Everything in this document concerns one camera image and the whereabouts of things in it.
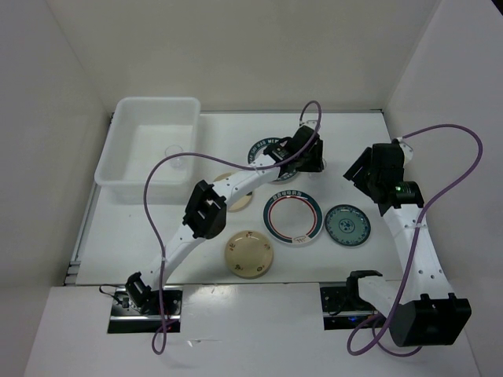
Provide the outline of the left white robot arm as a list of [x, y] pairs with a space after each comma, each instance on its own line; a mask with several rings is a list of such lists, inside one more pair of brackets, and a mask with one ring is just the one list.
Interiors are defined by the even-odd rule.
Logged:
[[251, 164], [237, 166], [239, 170], [228, 178], [212, 183], [205, 180], [197, 182], [185, 207], [182, 223], [168, 243], [162, 241], [148, 209], [150, 181], [167, 159], [157, 163], [144, 186], [143, 206], [161, 247], [160, 260], [127, 279], [125, 288], [130, 306], [141, 314], [158, 313], [164, 309], [160, 301], [167, 278], [193, 249], [222, 232], [226, 227], [227, 207], [261, 185], [294, 171], [322, 172], [323, 141], [319, 136], [320, 126], [318, 124], [312, 129], [303, 123], [293, 137], [284, 137], [267, 147]]

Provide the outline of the clear glass cup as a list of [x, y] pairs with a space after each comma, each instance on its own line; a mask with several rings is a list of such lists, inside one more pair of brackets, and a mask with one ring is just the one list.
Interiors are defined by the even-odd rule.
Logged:
[[310, 172], [308, 174], [308, 178], [310, 180], [313, 180], [313, 181], [320, 180], [324, 176], [324, 174], [325, 174], [325, 172], [327, 170], [327, 165], [328, 164], [327, 164], [326, 159], [322, 159], [322, 161], [321, 161], [321, 170], [319, 172]]
[[181, 156], [184, 149], [180, 145], [169, 145], [165, 151], [164, 155], [170, 159], [167, 161], [168, 165], [174, 170], [184, 170], [185, 169], [185, 157]]

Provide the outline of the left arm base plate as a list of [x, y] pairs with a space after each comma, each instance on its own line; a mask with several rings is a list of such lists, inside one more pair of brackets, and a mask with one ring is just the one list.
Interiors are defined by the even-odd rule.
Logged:
[[[117, 287], [114, 296], [108, 320], [108, 334], [154, 334], [160, 328], [160, 309], [149, 309], [147, 312], [142, 313], [128, 296], [124, 287]], [[182, 313], [182, 290], [178, 287], [165, 288], [163, 291], [163, 304], [167, 332], [179, 333]]]

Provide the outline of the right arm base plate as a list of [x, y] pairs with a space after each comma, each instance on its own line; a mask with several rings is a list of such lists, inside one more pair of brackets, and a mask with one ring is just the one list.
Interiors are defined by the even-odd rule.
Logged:
[[351, 330], [364, 320], [378, 314], [369, 303], [353, 303], [342, 283], [319, 286], [324, 329]]

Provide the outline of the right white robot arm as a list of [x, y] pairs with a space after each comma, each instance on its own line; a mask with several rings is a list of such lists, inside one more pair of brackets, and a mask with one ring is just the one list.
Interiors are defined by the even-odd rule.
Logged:
[[466, 298], [455, 295], [442, 271], [418, 184], [404, 179], [411, 157], [411, 148], [403, 143], [374, 144], [344, 174], [378, 206], [403, 269], [398, 287], [391, 286], [376, 270], [353, 271], [344, 296], [354, 309], [366, 304], [376, 309], [396, 346], [450, 346], [472, 309]]

